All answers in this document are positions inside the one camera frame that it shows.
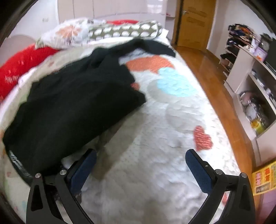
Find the floral white pillow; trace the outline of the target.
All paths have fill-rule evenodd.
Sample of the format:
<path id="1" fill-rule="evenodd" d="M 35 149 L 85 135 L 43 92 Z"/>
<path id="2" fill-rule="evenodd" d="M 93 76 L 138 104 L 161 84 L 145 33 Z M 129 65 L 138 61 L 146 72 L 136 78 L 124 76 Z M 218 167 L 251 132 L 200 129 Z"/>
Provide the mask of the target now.
<path id="1" fill-rule="evenodd" d="M 37 40 L 35 48 L 67 49 L 82 46 L 89 42 L 90 29 L 103 24 L 106 24 L 105 20 L 87 17 L 65 20 L 54 29 L 43 33 Z"/>

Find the red pillow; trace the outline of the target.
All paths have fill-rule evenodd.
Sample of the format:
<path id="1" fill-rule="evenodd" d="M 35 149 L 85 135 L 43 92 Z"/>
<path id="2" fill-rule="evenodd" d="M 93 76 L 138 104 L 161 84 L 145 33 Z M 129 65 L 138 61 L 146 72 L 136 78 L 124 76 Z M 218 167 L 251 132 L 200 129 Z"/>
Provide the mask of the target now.
<path id="1" fill-rule="evenodd" d="M 17 85 L 19 78 L 31 68 L 41 64 L 47 57 L 59 52 L 51 47 L 36 48 L 35 44 L 17 52 L 10 57 L 2 66 L 0 71 L 0 97 L 3 101 L 11 90 Z"/>

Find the white wardrobe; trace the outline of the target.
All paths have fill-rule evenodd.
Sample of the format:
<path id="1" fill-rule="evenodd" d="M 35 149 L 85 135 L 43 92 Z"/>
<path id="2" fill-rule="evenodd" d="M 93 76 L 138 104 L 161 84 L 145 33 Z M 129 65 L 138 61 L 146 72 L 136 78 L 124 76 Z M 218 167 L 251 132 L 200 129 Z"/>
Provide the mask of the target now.
<path id="1" fill-rule="evenodd" d="M 87 17 L 106 21 L 156 20 L 165 24 L 167 1 L 159 0 L 59 0 L 59 22 Z"/>

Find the yellow red box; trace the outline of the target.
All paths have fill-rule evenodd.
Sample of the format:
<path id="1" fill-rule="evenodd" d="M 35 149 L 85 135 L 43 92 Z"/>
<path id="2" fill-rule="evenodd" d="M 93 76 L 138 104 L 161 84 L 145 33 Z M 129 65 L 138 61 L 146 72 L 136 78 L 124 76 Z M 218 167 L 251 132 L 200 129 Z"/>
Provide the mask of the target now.
<path id="1" fill-rule="evenodd" d="M 275 161 L 252 173 L 253 195 L 260 195 L 275 190 Z"/>

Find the grey white patterned pillow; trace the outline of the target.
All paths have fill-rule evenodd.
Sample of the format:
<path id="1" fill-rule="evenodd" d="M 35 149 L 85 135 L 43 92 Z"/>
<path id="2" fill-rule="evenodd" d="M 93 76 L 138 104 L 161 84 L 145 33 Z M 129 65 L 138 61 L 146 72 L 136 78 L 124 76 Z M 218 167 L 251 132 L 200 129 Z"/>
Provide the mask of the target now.
<path id="1" fill-rule="evenodd" d="M 101 40 L 111 37 L 131 37 L 140 39 L 154 39 L 161 35 L 163 26 L 154 20 L 142 21 L 136 24 L 121 25 L 101 24 L 93 26 L 88 32 L 89 39 Z"/>

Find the heart patterned quilt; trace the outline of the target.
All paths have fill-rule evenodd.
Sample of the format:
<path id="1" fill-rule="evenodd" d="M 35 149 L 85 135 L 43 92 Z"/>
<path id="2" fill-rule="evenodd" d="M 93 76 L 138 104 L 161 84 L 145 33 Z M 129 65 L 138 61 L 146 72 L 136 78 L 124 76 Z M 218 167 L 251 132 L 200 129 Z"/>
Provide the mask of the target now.
<path id="1" fill-rule="evenodd" d="M 198 149 L 214 169 L 239 175 L 228 137 L 181 56 L 137 49 L 119 62 L 128 65 L 146 103 L 89 143 L 98 159 L 81 191 L 82 208 L 95 223 L 188 223 L 206 194 L 185 153 Z"/>

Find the wooden door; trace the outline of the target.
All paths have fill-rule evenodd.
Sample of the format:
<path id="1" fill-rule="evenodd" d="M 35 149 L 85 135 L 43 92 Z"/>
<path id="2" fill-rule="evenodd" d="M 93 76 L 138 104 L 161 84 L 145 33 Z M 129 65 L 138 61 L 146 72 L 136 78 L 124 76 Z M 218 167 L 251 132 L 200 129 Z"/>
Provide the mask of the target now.
<path id="1" fill-rule="evenodd" d="M 215 0 L 183 0 L 176 11 L 176 38 L 178 47 L 206 51 L 213 24 Z"/>

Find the black pants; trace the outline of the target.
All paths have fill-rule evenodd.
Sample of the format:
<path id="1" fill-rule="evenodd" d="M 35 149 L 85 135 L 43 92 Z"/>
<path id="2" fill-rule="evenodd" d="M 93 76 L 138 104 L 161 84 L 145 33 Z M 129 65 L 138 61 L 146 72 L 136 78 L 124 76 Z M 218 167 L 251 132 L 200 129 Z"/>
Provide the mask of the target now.
<path id="1" fill-rule="evenodd" d="M 36 81 L 4 133 L 16 172 L 31 184 L 37 173 L 54 175 L 70 156 L 146 102 L 120 57 L 142 49 L 175 56 L 168 46 L 134 39 L 91 55 Z"/>

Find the white shelf unit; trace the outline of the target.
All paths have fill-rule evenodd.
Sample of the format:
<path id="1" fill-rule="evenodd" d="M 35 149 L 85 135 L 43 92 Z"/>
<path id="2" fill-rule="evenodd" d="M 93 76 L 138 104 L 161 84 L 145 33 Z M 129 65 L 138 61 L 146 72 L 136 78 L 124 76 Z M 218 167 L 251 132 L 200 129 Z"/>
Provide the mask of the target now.
<path id="1" fill-rule="evenodd" d="M 257 36 L 244 24 L 228 26 L 224 86 L 233 98 L 239 121 L 251 141 L 256 166 L 275 158 L 275 39 Z"/>

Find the pink headboard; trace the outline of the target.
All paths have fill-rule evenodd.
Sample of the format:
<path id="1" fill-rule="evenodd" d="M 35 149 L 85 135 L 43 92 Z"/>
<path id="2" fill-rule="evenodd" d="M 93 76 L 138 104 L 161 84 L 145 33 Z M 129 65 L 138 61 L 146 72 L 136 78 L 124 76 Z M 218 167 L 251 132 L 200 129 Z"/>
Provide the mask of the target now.
<path id="1" fill-rule="evenodd" d="M 14 54 L 35 42 L 33 38 L 21 34 L 6 38 L 0 49 L 0 65 L 2 66 Z"/>

